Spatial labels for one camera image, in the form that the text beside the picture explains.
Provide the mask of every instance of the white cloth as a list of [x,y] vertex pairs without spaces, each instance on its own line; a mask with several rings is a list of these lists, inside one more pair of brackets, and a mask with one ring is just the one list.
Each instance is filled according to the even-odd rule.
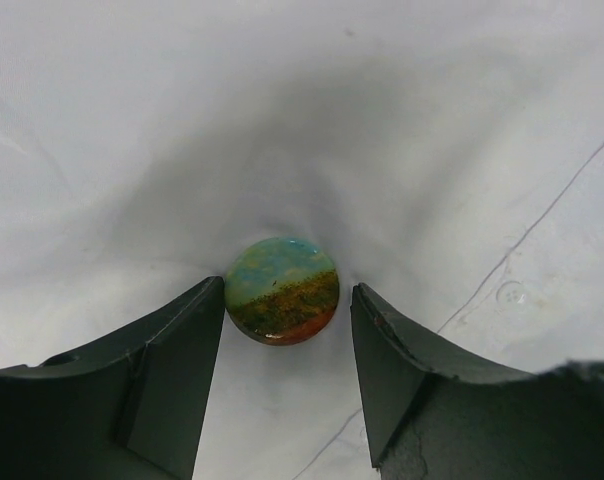
[[604,358],[603,145],[604,0],[0,0],[0,367],[306,237],[340,310],[288,348],[226,322],[195,478],[376,478],[350,287],[516,367]]

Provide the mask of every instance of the thin crack line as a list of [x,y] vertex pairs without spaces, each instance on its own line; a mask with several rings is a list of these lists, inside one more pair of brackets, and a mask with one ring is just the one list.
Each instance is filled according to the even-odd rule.
[[560,191],[560,193],[558,194],[557,197],[555,197],[555,199],[551,202],[551,204],[546,208],[546,210],[544,210],[544,212],[542,212],[542,215],[540,215],[540,217],[533,222],[533,224],[526,229],[526,231],[524,232],[524,235],[522,235],[522,237],[520,237],[520,239],[515,243],[515,245],[513,245],[511,248],[509,248],[506,252],[506,254],[502,257],[502,259],[498,262],[498,264],[493,267],[491,269],[491,271],[489,272],[489,274],[484,277],[484,279],[482,280],[482,282],[480,282],[480,286],[475,290],[475,292],[473,292],[473,294],[471,295],[471,297],[469,297],[469,299],[464,303],[464,305],[462,305],[460,308],[458,308],[455,313],[453,315],[451,315],[448,320],[446,322],[444,322],[444,325],[442,325],[436,333],[440,333],[442,330],[444,330],[444,328],[453,321],[453,319],[462,311],[464,310],[466,307],[469,306],[469,304],[475,299],[475,297],[478,296],[478,294],[480,293],[480,291],[484,288],[484,286],[486,285],[486,283],[489,281],[489,279],[491,278],[491,276],[498,270],[498,268],[500,268],[502,265],[504,265],[504,262],[506,262],[506,260],[509,258],[509,256],[513,253],[514,250],[516,250],[521,244],[522,242],[524,242],[524,240],[526,240],[526,238],[529,236],[529,234],[533,231],[533,229],[535,227],[537,227],[540,222],[542,220],[544,220],[544,218],[551,212],[551,210],[553,210],[553,208],[558,204],[558,202],[560,201],[560,199],[564,196],[564,194],[567,192],[567,190],[569,188],[571,188],[571,186],[575,183],[575,181],[578,179],[578,177],[582,174],[582,172],[586,169],[586,167],[589,166],[589,164],[593,161],[593,159],[595,157],[598,156],[598,154],[604,150],[604,141],[600,144],[600,146],[591,154],[591,156],[587,159],[586,162],[584,162],[584,164],[578,169],[577,172],[575,172],[575,175],[573,175],[573,177],[571,177],[571,180],[569,180],[569,183],[566,184],[566,186]]
[[320,449],[320,451],[319,451],[318,453],[316,453],[316,454],[315,454],[315,456],[314,456],[314,457],[311,459],[311,461],[310,461],[310,462],[307,464],[307,466],[306,466],[306,467],[304,467],[302,470],[300,470],[300,473],[298,473],[298,474],[297,474],[295,477],[293,477],[291,480],[297,480],[298,478],[300,478],[300,477],[302,476],[302,474],[303,474],[304,472],[306,472],[306,471],[307,471],[309,468],[311,468],[311,465],[313,465],[313,464],[314,464],[314,463],[317,461],[317,459],[318,459],[318,458],[320,458],[320,455],[322,455],[322,454],[323,454],[323,453],[326,451],[326,449],[327,449],[327,448],[329,448],[329,447],[331,446],[331,444],[332,444],[333,442],[335,442],[335,441],[338,439],[338,437],[339,437],[339,436],[342,434],[342,432],[343,432],[343,431],[346,429],[347,425],[348,425],[349,423],[351,423],[351,420],[353,420],[353,419],[356,417],[356,415],[357,415],[358,413],[360,413],[361,411],[362,411],[362,408],[358,408],[358,409],[357,409],[355,412],[353,412],[353,413],[352,413],[352,414],[349,416],[349,418],[347,418],[347,419],[346,419],[346,422],[344,422],[344,425],[342,425],[342,426],[340,427],[340,429],[338,430],[338,432],[337,432],[335,435],[333,435],[333,437],[331,437],[331,439],[330,439],[330,440],[329,440],[329,441],[326,443],[326,445],[324,445],[324,446],[323,446],[323,447]]

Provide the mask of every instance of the white fabric backdrop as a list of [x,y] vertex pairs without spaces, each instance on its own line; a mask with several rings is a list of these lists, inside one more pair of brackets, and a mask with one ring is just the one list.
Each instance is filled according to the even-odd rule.
[[342,305],[289,348],[226,323],[195,478],[376,478],[359,281],[516,367],[604,358],[604,0],[0,0],[0,367],[280,234]]

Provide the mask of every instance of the round cabochon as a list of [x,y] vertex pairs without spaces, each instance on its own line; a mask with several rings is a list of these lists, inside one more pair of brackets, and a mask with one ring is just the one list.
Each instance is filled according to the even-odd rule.
[[293,345],[322,330],[340,297],[335,265],[298,238],[269,238],[247,248],[226,275],[225,302],[237,327],[269,345]]

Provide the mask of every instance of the black plastic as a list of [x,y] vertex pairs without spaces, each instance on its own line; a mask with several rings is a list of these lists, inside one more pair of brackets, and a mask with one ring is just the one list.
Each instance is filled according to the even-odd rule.
[[382,480],[604,480],[604,363],[531,375],[353,289],[371,461]]
[[190,480],[223,318],[211,277],[39,367],[0,370],[0,480]]

